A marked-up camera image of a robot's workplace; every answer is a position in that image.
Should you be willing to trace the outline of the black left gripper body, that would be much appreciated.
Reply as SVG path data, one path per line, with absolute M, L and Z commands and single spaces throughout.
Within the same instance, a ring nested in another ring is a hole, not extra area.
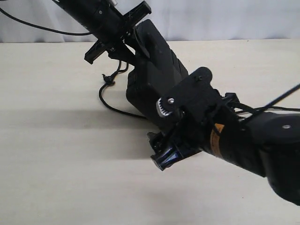
M 143 57 L 150 58 L 149 52 L 137 34 L 136 27 L 141 19 L 151 13 L 151 8 L 146 1 L 142 1 L 122 15 L 111 0 L 102 0 L 97 12 L 100 27 L 94 33 L 97 42 L 85 53 L 84 59 L 88 63 L 93 64 L 101 54 L 108 52 L 111 59 L 135 64 L 136 57 L 129 50 L 129 46 Z

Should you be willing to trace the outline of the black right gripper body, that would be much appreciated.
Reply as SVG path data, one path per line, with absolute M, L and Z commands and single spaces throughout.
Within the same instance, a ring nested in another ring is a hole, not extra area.
M 167 132 L 161 131 L 150 140 L 154 164 L 161 170 L 202 151 L 212 153 L 210 138 L 220 137 L 218 124 L 236 123 L 232 103 L 239 99 L 234 92 L 221 95 L 211 85 L 212 72 L 200 67 L 157 100 L 157 113 L 173 119 Z

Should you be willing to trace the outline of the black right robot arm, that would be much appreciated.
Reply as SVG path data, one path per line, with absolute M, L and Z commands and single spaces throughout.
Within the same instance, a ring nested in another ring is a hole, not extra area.
M 282 199 L 300 203 L 300 116 L 251 108 L 235 93 L 224 96 L 211 86 L 212 72 L 200 67 L 157 101 L 166 132 L 148 133 L 151 159 L 164 170 L 206 152 L 268 180 Z

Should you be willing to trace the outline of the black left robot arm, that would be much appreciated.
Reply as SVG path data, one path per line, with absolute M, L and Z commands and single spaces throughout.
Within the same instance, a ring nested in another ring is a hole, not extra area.
M 108 52 L 109 58 L 134 65 L 136 56 L 130 48 L 143 57 L 150 58 L 136 26 L 151 13 L 146 1 L 142 1 L 124 15 L 111 0 L 58 0 L 56 4 L 97 38 L 84 56 L 89 64 L 93 64 L 101 54 Z

